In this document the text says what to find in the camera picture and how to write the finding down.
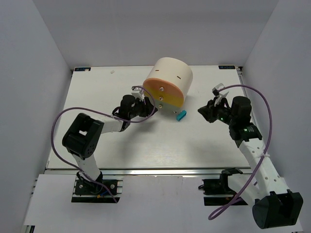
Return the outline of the right blue corner label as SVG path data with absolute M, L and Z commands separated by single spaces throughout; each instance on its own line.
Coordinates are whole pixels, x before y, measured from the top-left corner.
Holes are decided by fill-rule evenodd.
M 219 65 L 219 69 L 236 69 L 235 66 L 232 65 Z

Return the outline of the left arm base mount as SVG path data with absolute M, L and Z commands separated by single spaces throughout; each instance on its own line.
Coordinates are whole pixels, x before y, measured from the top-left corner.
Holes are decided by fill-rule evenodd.
M 76 176 L 72 192 L 73 203 L 118 203 L 122 193 L 123 180 L 102 179 L 102 183 L 109 189 L 114 199 L 106 188 L 94 184 L 83 177 Z

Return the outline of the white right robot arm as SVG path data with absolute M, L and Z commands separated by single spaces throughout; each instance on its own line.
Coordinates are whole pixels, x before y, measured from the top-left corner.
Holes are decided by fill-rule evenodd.
M 233 194 L 231 203 L 243 200 L 252 209 L 255 223 L 261 229 L 292 226 L 297 223 L 303 198 L 292 192 L 282 180 L 268 154 L 258 128 L 251 122 L 251 101 L 242 96 L 209 100 L 198 109 L 203 118 L 213 123 L 217 120 L 228 125 L 229 134 L 249 163 L 252 174 L 246 176 L 238 168 L 222 170 L 217 183 L 204 185 L 205 193 L 223 191 Z

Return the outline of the cream cylindrical drawer container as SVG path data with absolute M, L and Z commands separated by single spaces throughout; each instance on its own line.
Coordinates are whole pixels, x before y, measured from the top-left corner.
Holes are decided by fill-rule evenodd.
M 183 61 L 163 57 L 156 62 L 146 79 L 149 78 L 158 78 L 175 84 L 186 99 L 193 81 L 193 72 Z

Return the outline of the long teal lego brick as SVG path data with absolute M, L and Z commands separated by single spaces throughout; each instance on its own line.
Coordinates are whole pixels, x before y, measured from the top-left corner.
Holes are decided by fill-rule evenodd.
M 183 119 L 185 116 L 187 115 L 187 111 L 186 110 L 182 110 L 180 113 L 178 113 L 176 115 L 176 120 L 180 121 L 181 119 Z

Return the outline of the blue corner label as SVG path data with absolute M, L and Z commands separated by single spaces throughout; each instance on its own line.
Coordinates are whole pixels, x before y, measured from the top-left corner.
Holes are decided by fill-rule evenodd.
M 91 71 L 90 67 L 76 67 L 74 69 L 74 72 L 85 72 L 85 71 Z
M 219 69 L 236 69 L 235 66 L 232 65 L 219 65 Z

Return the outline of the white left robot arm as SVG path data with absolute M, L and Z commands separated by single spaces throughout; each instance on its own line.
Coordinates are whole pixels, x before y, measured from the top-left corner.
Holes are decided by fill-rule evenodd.
M 62 139 L 62 145 L 72 154 L 79 172 L 77 177 L 92 193 L 99 193 L 103 186 L 103 175 L 99 170 L 94 152 L 100 136 L 104 133 L 123 132 L 135 117 L 148 118 L 157 112 L 148 97 L 143 99 L 133 95 L 123 96 L 120 106 L 112 115 L 103 119 L 93 119 L 79 113 Z

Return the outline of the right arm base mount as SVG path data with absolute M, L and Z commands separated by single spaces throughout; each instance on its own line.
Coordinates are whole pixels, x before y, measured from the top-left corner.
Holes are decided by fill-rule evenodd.
M 203 192 L 204 206 L 223 206 L 228 204 L 237 194 L 228 186 L 228 177 L 242 175 L 238 168 L 227 168 L 221 171 L 217 178 L 202 179 L 198 190 Z

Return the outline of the yellow drawer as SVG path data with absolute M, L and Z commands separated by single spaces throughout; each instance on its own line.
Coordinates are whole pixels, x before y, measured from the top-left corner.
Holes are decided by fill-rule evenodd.
M 181 92 L 177 93 L 167 93 L 165 91 L 161 92 L 160 90 L 147 90 L 148 92 L 145 92 L 147 96 L 151 95 L 157 105 L 162 104 L 163 106 L 169 105 L 171 107 L 175 108 L 181 108 L 184 104 L 184 96 Z

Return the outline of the left blue corner label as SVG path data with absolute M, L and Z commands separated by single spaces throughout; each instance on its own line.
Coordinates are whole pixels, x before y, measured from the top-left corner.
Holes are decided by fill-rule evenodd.
M 90 67 L 76 67 L 74 69 L 74 72 L 85 72 L 85 71 L 91 71 Z

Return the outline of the aluminium front rail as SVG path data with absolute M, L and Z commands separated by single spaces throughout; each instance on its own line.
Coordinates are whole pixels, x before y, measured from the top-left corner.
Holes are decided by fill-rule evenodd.
M 101 169 L 103 175 L 111 176 L 125 176 L 125 175 L 189 175 L 189 176 L 203 176 L 203 175 L 217 175 L 220 174 L 225 168 L 199 168 L 199 169 Z M 251 174 L 252 170 L 249 168 L 239 168 L 244 174 Z M 71 175 L 76 174 L 75 169 L 46 169 L 44 174 L 59 174 Z

